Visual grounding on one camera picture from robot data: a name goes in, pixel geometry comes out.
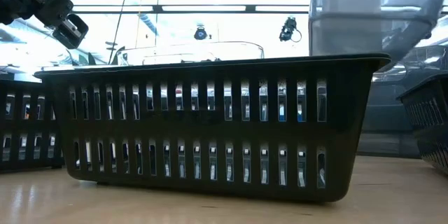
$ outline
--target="basket rim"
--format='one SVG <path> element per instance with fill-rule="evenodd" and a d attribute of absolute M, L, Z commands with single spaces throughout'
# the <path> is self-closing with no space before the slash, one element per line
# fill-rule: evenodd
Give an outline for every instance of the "basket rim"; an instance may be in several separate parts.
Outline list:
<path fill-rule="evenodd" d="M 326 62 L 335 60 L 378 60 L 378 69 L 391 61 L 386 53 L 368 53 L 353 55 L 335 55 L 335 56 L 312 56 L 312 57 L 280 57 L 271 59 L 241 59 L 227 60 L 220 62 L 194 62 L 194 63 L 175 63 L 175 64 L 154 64 L 143 66 L 110 66 L 105 65 L 101 68 L 92 68 L 92 66 L 78 66 L 72 69 L 38 71 L 34 74 L 37 78 L 56 75 L 76 75 L 76 74 L 98 74 L 98 73 L 118 73 L 122 71 L 140 71 L 151 69 L 193 69 L 202 67 L 222 67 L 237 66 L 245 64 L 272 64 L 272 63 L 294 63 L 294 62 Z"/>
<path fill-rule="evenodd" d="M 414 87 L 411 87 L 410 89 L 406 90 L 404 93 L 400 94 L 396 99 L 403 101 L 404 98 L 406 98 L 407 96 L 412 95 L 413 92 L 418 91 L 420 88 L 422 88 L 424 85 L 427 85 L 433 81 L 438 81 L 440 79 L 443 78 L 448 78 L 448 73 L 439 73 L 439 74 L 435 74 L 433 76 L 429 76 L 427 78 L 425 78 L 424 80 L 422 80 L 421 82 L 419 82 L 417 85 L 415 85 Z"/>

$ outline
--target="plastic bin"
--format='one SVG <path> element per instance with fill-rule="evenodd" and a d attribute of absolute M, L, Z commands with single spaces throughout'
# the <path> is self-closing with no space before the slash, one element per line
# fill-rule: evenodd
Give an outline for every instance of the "plastic bin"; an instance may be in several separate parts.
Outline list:
<path fill-rule="evenodd" d="M 358 153 L 420 158 L 405 107 L 397 97 L 429 76 L 447 72 L 447 47 L 412 49 L 388 71 L 373 74 Z"/>
<path fill-rule="evenodd" d="M 0 171 L 61 167 L 60 133 L 41 83 L 0 80 Z"/>
<path fill-rule="evenodd" d="M 388 62 L 296 57 L 35 76 L 52 88 L 76 179 L 331 202 L 347 193 L 372 73 Z"/>
<path fill-rule="evenodd" d="M 434 28 L 443 0 L 311 0 L 310 55 L 385 52 L 395 62 Z"/>
<path fill-rule="evenodd" d="M 423 160 L 448 174 L 448 73 L 431 76 L 399 96 Z"/>

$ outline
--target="clear plastic container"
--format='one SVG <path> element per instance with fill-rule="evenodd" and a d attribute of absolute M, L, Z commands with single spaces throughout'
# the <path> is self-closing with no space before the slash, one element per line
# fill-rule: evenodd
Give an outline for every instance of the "clear plastic container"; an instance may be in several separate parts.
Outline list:
<path fill-rule="evenodd" d="M 439 18 L 443 0 L 311 0 L 310 55 L 384 52 L 402 59 Z"/>
<path fill-rule="evenodd" d="M 256 60 L 265 56 L 261 46 L 239 41 L 136 48 L 124 50 L 121 55 L 127 61 L 125 65 L 134 66 L 200 61 Z"/>

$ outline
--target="black basket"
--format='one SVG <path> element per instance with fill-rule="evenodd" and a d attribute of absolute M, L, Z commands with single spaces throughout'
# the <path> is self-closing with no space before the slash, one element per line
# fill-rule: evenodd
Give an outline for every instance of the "black basket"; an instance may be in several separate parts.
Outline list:
<path fill-rule="evenodd" d="M 40 83 L 0 80 L 0 171 L 64 164 L 50 96 Z"/>
<path fill-rule="evenodd" d="M 448 73 L 427 78 L 399 96 L 421 158 L 448 174 Z"/>
<path fill-rule="evenodd" d="M 297 57 L 36 76 L 53 89 L 76 179 L 330 202 L 347 193 L 372 73 L 388 60 Z"/>

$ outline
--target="ceiling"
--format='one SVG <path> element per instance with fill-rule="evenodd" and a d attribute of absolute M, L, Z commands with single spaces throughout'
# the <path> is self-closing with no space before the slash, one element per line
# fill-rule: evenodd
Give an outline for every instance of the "ceiling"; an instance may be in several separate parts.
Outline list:
<path fill-rule="evenodd" d="M 15 21 L 9 27 L 9 32 L 26 43 L 8 45 L 10 50 L 25 52 L 21 57 L 2 57 L 0 66 L 5 64 L 29 64 L 42 66 L 51 62 L 70 63 L 70 57 L 75 61 L 92 53 L 99 63 L 108 62 L 111 56 L 111 44 L 115 42 L 114 50 L 125 47 L 167 47 L 170 45 L 197 45 L 204 47 L 205 43 L 226 41 L 248 41 L 260 45 L 265 57 L 290 57 L 308 55 L 308 14 L 123 14 L 120 17 L 123 0 L 72 0 L 75 9 L 89 26 L 89 32 L 78 50 L 65 50 L 57 41 L 49 36 L 46 29 L 36 18 Z M 307 11 L 310 0 L 124 0 L 128 6 L 154 5 L 223 5 L 223 4 L 280 4 L 302 6 Z M 115 10 L 105 14 L 104 11 Z M 280 42 L 279 33 L 286 18 L 293 16 L 297 20 L 297 29 L 293 39 L 297 43 Z M 205 41 L 197 41 L 193 34 L 199 26 L 211 35 Z M 178 47 L 182 53 L 185 47 Z"/>

